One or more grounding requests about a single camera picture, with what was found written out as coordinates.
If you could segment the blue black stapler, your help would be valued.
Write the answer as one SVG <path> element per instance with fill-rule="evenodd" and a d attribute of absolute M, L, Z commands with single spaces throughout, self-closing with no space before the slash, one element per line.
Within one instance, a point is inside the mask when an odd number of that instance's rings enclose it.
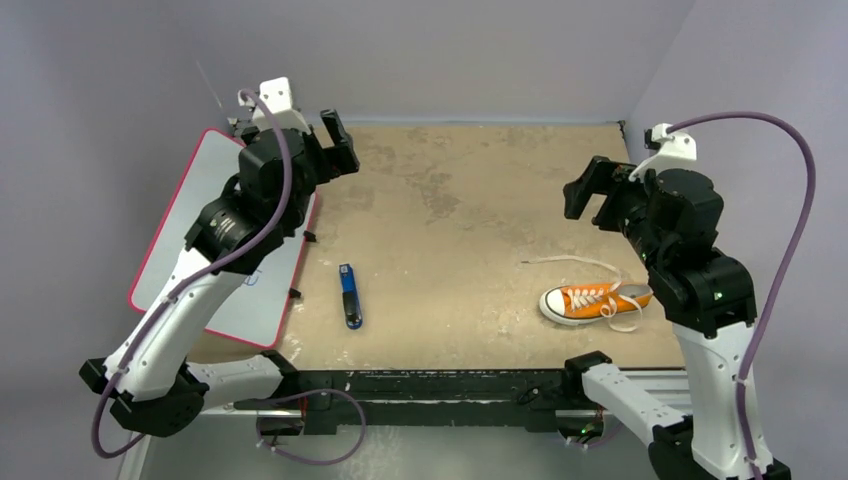
<path fill-rule="evenodd" d="M 353 267 L 348 263 L 341 264 L 339 277 L 345 324 L 351 330 L 359 329 L 363 324 L 363 314 Z"/>

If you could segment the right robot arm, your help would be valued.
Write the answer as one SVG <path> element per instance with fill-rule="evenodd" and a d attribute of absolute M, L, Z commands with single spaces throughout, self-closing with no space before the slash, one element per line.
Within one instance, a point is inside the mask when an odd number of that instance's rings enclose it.
<path fill-rule="evenodd" d="M 755 333 L 754 286 L 748 270 L 716 248 L 722 197 L 695 171 L 648 171 L 602 156 L 563 189 L 564 214 L 579 218 L 593 195 L 604 199 L 593 224 L 621 233 L 638 254 L 655 299 L 683 353 L 691 410 L 659 402 L 595 351 L 565 362 L 561 392 L 576 407 L 594 402 L 647 447 L 661 479 L 787 479 L 788 466 L 768 449 L 753 413 L 744 355 Z"/>

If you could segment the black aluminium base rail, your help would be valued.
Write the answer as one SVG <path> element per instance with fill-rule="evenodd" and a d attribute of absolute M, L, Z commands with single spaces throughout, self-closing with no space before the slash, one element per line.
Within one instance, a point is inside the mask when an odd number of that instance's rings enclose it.
<path fill-rule="evenodd" d="M 208 365 L 180 370 L 162 398 L 120 400 L 113 414 L 137 415 L 132 428 L 158 437 L 184 429 L 206 412 L 297 411 L 309 435 L 340 425 L 522 427 L 576 434 L 576 420 L 599 408 L 571 362 L 562 369 L 303 370 L 272 367 L 270 386 L 241 391 L 231 378 L 214 380 Z"/>

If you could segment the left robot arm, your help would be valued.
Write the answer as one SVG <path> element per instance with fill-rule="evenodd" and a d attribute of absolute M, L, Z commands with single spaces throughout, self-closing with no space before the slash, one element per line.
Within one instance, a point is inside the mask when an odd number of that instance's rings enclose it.
<path fill-rule="evenodd" d="M 330 136 L 312 129 L 252 127 L 239 170 L 189 228 L 169 281 L 130 337 L 111 355 L 86 361 L 79 374 L 124 429 L 171 436 L 202 411 L 248 400 L 284 409 L 298 382 L 280 354 L 242 361 L 192 363 L 187 356 L 225 301 L 263 260 L 308 221 L 316 188 L 358 171 L 351 135 L 334 110 L 321 114 Z"/>

